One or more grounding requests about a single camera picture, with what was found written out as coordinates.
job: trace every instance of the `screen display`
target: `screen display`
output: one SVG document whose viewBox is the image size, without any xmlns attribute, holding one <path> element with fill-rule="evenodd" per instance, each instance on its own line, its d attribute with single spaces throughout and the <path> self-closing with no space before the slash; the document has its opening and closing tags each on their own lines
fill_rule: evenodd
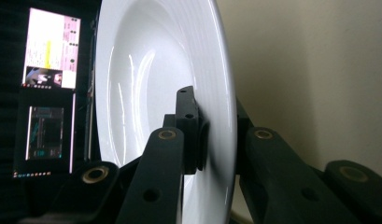
<svg viewBox="0 0 382 224">
<path fill-rule="evenodd" d="M 30 8 L 24 87 L 74 89 L 80 19 Z"/>
<path fill-rule="evenodd" d="M 63 126 L 63 108 L 30 106 L 25 159 L 60 159 Z"/>
</svg>

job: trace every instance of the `metal screw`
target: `metal screw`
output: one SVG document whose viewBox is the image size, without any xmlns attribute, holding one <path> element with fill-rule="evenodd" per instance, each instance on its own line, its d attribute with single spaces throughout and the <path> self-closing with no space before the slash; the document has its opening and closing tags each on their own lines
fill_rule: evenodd
<svg viewBox="0 0 382 224">
<path fill-rule="evenodd" d="M 159 132 L 159 138 L 163 140 L 170 140 L 173 139 L 177 136 L 177 134 L 173 131 L 166 130 L 166 131 L 161 131 Z"/>
<path fill-rule="evenodd" d="M 356 182 L 367 182 L 368 175 L 366 175 L 363 171 L 350 167 L 350 166 L 341 166 L 339 168 L 339 172 L 347 179 L 356 181 Z"/>
<path fill-rule="evenodd" d="M 97 166 L 83 173 L 82 180 L 86 184 L 95 184 L 106 178 L 109 169 L 106 166 Z"/>
<path fill-rule="evenodd" d="M 258 131 L 255 131 L 255 136 L 257 136 L 258 138 L 261 138 L 261 139 L 272 139 L 273 138 L 273 135 L 271 133 L 269 133 L 268 131 L 265 131 L 265 130 L 258 130 Z"/>
</svg>

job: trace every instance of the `white plate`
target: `white plate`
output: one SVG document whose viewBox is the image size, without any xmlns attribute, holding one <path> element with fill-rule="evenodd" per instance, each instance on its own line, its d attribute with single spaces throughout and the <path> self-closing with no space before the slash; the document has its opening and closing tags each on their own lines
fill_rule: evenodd
<svg viewBox="0 0 382 224">
<path fill-rule="evenodd" d="M 122 166 L 140 156 L 164 114 L 175 113 L 177 90 L 189 85 L 210 133 L 205 169 L 186 177 L 183 221 L 224 223 L 233 197 L 237 127 L 216 3 L 103 1 L 95 74 L 103 161 Z"/>
</svg>

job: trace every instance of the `cream wall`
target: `cream wall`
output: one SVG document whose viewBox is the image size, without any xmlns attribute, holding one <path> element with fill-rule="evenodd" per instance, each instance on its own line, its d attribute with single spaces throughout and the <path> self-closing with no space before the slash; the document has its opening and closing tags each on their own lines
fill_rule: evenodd
<svg viewBox="0 0 382 224">
<path fill-rule="evenodd" d="M 309 164 L 382 175 L 382 0 L 218 0 L 237 97 Z"/>
</svg>

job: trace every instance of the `bolt hole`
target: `bolt hole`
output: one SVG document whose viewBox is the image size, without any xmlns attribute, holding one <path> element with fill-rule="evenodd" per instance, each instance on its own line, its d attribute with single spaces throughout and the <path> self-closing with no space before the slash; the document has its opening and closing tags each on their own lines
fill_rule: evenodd
<svg viewBox="0 0 382 224">
<path fill-rule="evenodd" d="M 273 138 L 273 135 L 265 130 L 258 130 L 255 133 L 255 136 L 261 139 L 271 139 Z"/>
<path fill-rule="evenodd" d="M 159 138 L 164 139 L 164 140 L 173 139 L 176 136 L 177 136 L 176 133 L 173 131 L 170 131 L 170 130 L 159 132 Z"/>
<path fill-rule="evenodd" d="M 102 174 L 103 174 L 102 170 L 93 170 L 89 173 L 89 177 L 95 179 L 100 177 Z"/>
<path fill-rule="evenodd" d="M 148 203 L 155 203 L 161 197 L 161 193 L 157 189 L 147 189 L 144 192 L 144 200 Z"/>
<path fill-rule="evenodd" d="M 367 182 L 368 175 L 366 175 L 362 170 L 350 166 L 341 166 L 339 172 L 347 179 L 356 182 Z"/>
<path fill-rule="evenodd" d="M 302 195 L 311 202 L 318 202 L 319 198 L 316 192 L 311 188 L 305 188 L 301 190 Z"/>
</svg>

